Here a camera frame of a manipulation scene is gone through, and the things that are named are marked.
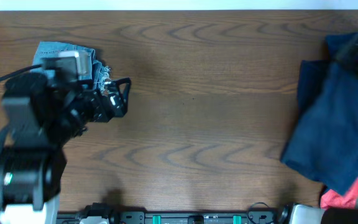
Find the led light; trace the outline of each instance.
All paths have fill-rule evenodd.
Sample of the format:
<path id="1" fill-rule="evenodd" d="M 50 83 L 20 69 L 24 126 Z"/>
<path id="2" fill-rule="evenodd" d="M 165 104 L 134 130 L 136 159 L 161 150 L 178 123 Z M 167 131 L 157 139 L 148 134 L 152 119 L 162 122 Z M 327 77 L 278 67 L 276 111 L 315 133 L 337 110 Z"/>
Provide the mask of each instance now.
<path id="1" fill-rule="evenodd" d="M 4 178 L 4 185 L 5 186 L 9 185 L 12 182 L 12 178 L 13 178 L 13 174 L 11 172 L 7 172 Z"/>

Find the green connector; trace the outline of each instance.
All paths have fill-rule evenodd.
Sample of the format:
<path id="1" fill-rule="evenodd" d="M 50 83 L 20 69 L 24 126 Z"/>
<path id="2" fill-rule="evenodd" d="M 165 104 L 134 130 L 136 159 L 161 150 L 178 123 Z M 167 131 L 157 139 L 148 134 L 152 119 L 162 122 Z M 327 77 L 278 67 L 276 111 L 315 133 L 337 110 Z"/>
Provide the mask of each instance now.
<path id="1" fill-rule="evenodd" d="M 161 224 L 161 216 L 153 215 L 153 224 Z"/>
<path id="2" fill-rule="evenodd" d="M 233 224 L 241 224 L 241 216 L 233 215 Z"/>

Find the white wall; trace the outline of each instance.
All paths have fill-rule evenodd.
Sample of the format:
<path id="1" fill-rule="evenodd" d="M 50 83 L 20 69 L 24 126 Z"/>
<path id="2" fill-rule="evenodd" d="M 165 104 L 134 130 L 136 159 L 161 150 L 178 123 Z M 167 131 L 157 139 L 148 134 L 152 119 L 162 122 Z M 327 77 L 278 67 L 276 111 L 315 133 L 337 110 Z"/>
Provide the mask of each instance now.
<path id="1" fill-rule="evenodd" d="M 358 0 L 0 0 L 0 11 L 358 9 Z"/>

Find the table surface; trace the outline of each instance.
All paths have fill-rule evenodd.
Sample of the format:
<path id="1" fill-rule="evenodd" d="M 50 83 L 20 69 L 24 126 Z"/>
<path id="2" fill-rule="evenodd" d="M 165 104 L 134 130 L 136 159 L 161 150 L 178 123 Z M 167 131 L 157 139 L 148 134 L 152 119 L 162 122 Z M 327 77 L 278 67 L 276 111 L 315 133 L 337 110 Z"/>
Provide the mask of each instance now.
<path id="1" fill-rule="evenodd" d="M 321 184 L 279 161 L 299 66 L 326 57 L 325 35 L 356 30 L 358 11 L 0 12 L 0 76 L 44 40 L 92 47 L 132 78 L 125 118 L 65 146 L 61 210 L 317 205 Z"/>

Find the denim cloth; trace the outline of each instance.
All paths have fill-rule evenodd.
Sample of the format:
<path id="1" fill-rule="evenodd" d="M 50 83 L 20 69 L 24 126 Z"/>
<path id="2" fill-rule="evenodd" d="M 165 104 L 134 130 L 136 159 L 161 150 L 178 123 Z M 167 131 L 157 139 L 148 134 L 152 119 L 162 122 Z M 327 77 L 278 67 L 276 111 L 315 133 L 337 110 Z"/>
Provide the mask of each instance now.
<path id="1" fill-rule="evenodd" d="M 34 55 L 32 64 L 38 65 L 41 64 L 41 58 L 52 58 L 57 57 L 60 52 L 68 50 L 84 50 L 89 53 L 88 63 L 90 64 L 89 68 L 92 68 L 89 71 L 88 75 L 80 75 L 80 80 L 93 80 L 93 89 L 99 88 L 104 90 L 104 81 L 106 78 L 109 78 L 109 67 L 104 67 L 102 63 L 96 60 L 96 54 L 94 49 L 89 49 L 87 47 L 82 47 L 73 44 L 66 44 L 60 42 L 40 42 L 38 49 Z M 36 68 L 32 70 L 33 72 L 41 72 L 46 74 L 48 78 L 52 78 L 55 75 L 55 71 L 47 70 L 44 71 L 42 68 Z"/>
<path id="2" fill-rule="evenodd" d="M 330 35 L 333 56 L 354 34 Z M 281 162 L 344 195 L 358 177 L 358 78 L 336 62 L 302 62 L 300 118 Z"/>

